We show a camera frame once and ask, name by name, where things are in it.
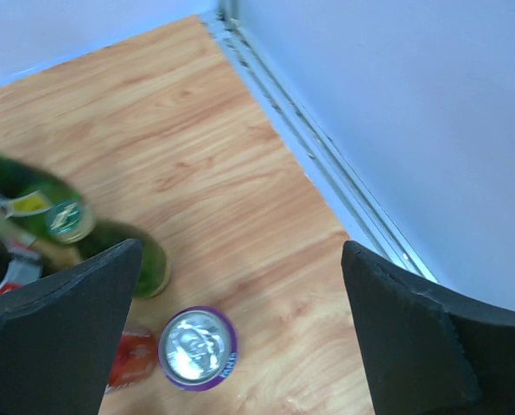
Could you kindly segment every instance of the bottle label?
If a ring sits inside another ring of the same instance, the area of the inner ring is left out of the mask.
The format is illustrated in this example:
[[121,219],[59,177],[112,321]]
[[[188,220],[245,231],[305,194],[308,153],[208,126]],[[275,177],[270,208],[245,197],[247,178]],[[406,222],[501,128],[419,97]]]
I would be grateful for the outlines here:
[[35,249],[29,248],[31,243],[26,244],[21,240],[10,241],[6,243],[6,247],[8,248],[9,253],[20,255],[23,258],[31,259],[33,261],[39,261],[41,259],[41,255]]
[[149,378],[156,363],[157,342],[154,335],[145,327],[127,324],[121,334],[105,392]]
[[41,277],[41,274],[42,267],[39,264],[16,256],[10,261],[4,279],[8,284],[23,286],[34,283],[34,281]]
[[23,217],[43,214],[51,207],[52,203],[40,190],[15,199],[0,197],[0,208],[7,218],[10,216]]
[[18,288],[22,288],[22,286],[14,283],[4,283],[4,285],[2,285],[0,288],[0,296],[2,296],[2,294],[6,294],[9,291],[17,290]]
[[47,213],[46,225],[59,242],[72,244],[85,238],[96,225],[92,210],[79,201],[63,201]]

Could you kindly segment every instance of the green glass bottle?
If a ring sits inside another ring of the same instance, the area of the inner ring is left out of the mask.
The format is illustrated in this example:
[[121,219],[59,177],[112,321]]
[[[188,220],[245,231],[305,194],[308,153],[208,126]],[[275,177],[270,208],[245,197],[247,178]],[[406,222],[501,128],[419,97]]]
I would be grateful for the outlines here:
[[31,233],[25,232],[14,222],[7,220],[1,211],[0,240],[5,241],[9,246],[23,246],[28,250],[38,252],[37,254],[42,257],[42,261],[39,262],[53,271],[66,270],[82,260],[74,247],[38,239]]
[[111,248],[126,239],[143,244],[143,263],[135,297],[153,297],[163,291],[170,277],[165,251],[145,231],[112,220],[96,219],[79,201],[63,201],[47,214],[48,232],[60,243],[72,244],[83,259]]
[[44,170],[0,156],[0,208],[12,222],[37,238],[52,240],[45,225],[61,201],[83,201],[71,186]]
[[37,238],[74,245],[88,259],[125,239],[143,244],[136,297],[153,297],[165,288],[169,263],[163,249],[144,231],[97,219],[83,197],[48,172],[0,155],[0,208],[7,218]]

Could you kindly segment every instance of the wooden floor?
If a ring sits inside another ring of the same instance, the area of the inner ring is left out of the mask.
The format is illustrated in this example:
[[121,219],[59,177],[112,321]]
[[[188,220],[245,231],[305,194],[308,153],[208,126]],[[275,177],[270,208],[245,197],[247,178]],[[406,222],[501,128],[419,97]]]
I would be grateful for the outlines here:
[[195,17],[0,88],[0,150],[172,251],[171,285],[130,318],[159,333],[208,304],[238,329],[219,387],[183,392],[156,370],[101,415],[373,414],[347,235]]

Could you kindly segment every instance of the floor trim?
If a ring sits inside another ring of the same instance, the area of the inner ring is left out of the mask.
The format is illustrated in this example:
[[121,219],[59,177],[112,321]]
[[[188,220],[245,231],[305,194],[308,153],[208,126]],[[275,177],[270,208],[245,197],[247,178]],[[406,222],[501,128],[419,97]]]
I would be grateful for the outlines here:
[[[230,8],[236,5],[227,3]],[[232,11],[226,12],[236,16]],[[254,53],[239,30],[239,21],[227,19],[226,13],[220,11],[207,12],[200,19],[352,239],[396,265],[436,282],[330,138]]]

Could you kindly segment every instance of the soda can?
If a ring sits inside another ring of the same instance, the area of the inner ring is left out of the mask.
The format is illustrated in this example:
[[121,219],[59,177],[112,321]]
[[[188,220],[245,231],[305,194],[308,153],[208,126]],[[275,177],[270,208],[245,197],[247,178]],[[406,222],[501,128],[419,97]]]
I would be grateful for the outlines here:
[[157,342],[149,329],[128,322],[105,387],[109,393],[148,379],[157,364]]
[[237,361],[232,323],[212,307],[196,306],[174,316],[162,332],[158,358],[180,389],[206,391],[231,374]]

